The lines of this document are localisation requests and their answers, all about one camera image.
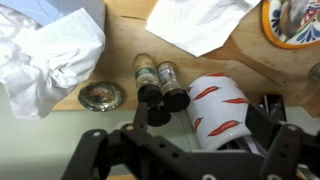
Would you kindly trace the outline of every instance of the white paper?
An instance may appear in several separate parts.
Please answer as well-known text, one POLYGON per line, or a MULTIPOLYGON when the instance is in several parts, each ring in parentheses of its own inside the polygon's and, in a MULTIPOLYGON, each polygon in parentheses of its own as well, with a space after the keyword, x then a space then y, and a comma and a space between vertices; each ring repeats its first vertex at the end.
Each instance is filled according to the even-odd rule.
POLYGON ((260 0, 159 0, 146 30, 201 56, 223 46, 260 0))
POLYGON ((8 32, 4 34, 9 36, 0 34, 4 49, 0 82, 6 86, 17 118, 47 116, 56 103, 88 79, 105 44, 104 33, 84 9, 36 31, 17 28, 14 36, 8 32))

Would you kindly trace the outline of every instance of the spice jar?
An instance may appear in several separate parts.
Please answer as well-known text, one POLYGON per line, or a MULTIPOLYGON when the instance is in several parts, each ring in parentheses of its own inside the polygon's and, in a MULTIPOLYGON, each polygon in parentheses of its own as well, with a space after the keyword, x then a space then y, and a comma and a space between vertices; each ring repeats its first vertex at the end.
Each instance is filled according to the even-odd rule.
POLYGON ((163 105, 169 112, 179 112, 188 107, 190 97, 178 79, 177 66, 169 61, 158 65, 158 79, 161 84, 163 105))
POLYGON ((152 58, 145 53, 134 58, 133 68, 139 102, 148 106, 158 105, 162 101, 162 93, 152 58))

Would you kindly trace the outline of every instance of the wooden surface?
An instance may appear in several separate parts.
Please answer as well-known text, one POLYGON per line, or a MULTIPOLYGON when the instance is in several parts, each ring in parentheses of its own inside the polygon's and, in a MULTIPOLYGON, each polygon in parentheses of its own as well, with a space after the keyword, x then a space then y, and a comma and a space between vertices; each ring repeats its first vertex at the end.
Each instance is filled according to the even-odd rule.
POLYGON ((156 64, 162 61, 176 63, 181 81, 185 85, 209 72, 228 73, 252 102, 259 102, 266 93, 281 93, 287 105, 303 105, 316 93, 314 88, 308 88, 307 74, 319 62, 320 45, 284 50, 271 44, 263 33, 261 4, 246 15, 232 33, 230 40, 237 45, 237 51, 226 45, 213 51, 211 55, 209 53, 205 57, 195 58, 144 30, 146 19, 156 0, 104 1, 107 4, 106 50, 89 80, 58 103, 55 110, 84 109, 77 100, 79 90, 88 83, 97 81, 119 85, 124 94, 121 108, 135 109, 137 96, 132 61, 142 52, 149 53, 156 64), (243 58, 240 56, 249 57, 282 73, 287 77, 286 85, 280 86, 236 61, 243 58))

